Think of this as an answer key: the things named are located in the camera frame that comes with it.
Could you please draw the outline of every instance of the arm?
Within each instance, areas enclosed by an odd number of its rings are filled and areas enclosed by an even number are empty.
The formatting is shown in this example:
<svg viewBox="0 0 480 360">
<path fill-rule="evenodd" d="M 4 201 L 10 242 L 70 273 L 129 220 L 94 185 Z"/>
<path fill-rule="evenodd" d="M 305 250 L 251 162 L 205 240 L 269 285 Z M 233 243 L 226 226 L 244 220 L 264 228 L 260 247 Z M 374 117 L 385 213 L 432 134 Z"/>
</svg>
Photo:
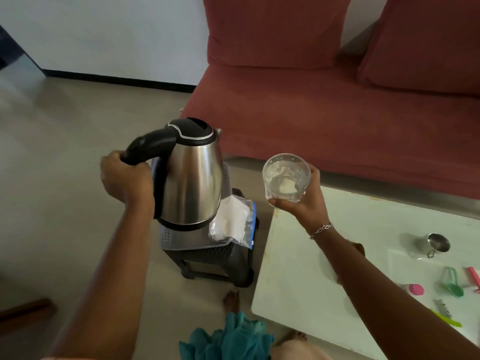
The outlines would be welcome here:
<svg viewBox="0 0 480 360">
<path fill-rule="evenodd" d="M 309 235 L 330 223 L 320 172 L 302 200 L 269 202 L 293 214 Z M 334 228 L 315 236 L 358 315 L 389 360 L 480 359 L 480 349 L 392 282 Z"/>
<path fill-rule="evenodd" d="M 155 208 L 152 176 L 147 163 L 127 165 L 118 151 L 103 157 L 100 169 L 105 190 L 125 211 L 51 357 L 121 360 L 135 349 Z"/>
</svg>

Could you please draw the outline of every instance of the pink cap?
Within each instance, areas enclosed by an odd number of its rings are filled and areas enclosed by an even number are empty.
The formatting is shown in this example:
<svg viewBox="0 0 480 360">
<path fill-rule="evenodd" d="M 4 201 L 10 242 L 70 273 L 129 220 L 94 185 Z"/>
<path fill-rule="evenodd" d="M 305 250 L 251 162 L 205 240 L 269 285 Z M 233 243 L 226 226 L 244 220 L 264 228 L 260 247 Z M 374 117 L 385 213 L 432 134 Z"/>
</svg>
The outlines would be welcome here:
<svg viewBox="0 0 480 360">
<path fill-rule="evenodd" d="M 408 291 L 414 296 L 423 296 L 425 294 L 425 290 L 420 284 L 409 284 Z"/>
</svg>

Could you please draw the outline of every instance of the sofa seat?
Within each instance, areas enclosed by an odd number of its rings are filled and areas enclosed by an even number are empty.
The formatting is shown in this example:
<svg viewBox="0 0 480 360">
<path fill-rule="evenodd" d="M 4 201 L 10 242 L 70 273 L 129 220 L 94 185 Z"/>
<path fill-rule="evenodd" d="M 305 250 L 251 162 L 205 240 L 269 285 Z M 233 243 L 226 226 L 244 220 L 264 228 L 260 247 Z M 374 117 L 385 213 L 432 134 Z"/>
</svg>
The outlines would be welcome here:
<svg viewBox="0 0 480 360">
<path fill-rule="evenodd" d="M 210 65 L 182 115 L 221 128 L 235 156 L 293 153 L 324 171 L 480 199 L 480 99 L 363 86 L 360 61 Z"/>
</svg>

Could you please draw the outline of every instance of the teal clothing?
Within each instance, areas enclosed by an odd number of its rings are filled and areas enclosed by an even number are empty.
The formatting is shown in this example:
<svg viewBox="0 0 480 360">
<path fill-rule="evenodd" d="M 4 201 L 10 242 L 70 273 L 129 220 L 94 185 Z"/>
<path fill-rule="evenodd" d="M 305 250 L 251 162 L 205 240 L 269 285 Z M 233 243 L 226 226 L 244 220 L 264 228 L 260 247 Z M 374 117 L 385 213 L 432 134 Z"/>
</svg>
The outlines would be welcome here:
<svg viewBox="0 0 480 360">
<path fill-rule="evenodd" d="M 250 321 L 243 312 L 229 313 L 225 328 L 210 336 L 203 328 L 194 330 L 189 343 L 180 342 L 182 360 L 268 360 L 273 335 L 261 321 Z"/>
</svg>

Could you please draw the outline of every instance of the person's right hand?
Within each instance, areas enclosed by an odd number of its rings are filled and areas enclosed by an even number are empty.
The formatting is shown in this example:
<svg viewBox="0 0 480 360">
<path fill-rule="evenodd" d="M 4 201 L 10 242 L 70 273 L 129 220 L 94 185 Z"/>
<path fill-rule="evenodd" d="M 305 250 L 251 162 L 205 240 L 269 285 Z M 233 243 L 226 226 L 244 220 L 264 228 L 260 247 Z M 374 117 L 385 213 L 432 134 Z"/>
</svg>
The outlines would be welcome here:
<svg viewBox="0 0 480 360">
<path fill-rule="evenodd" d="M 325 205 L 324 195 L 320 188 L 320 171 L 309 164 L 311 171 L 310 183 L 302 199 L 297 203 L 292 203 L 283 199 L 271 198 L 268 202 L 295 216 L 309 235 L 313 235 L 316 230 L 323 225 L 328 225 L 327 206 Z"/>
<path fill-rule="evenodd" d="M 124 204 L 155 207 L 153 179 L 148 163 L 128 165 L 120 160 L 121 151 L 102 157 L 100 174 L 105 191 Z"/>
</svg>

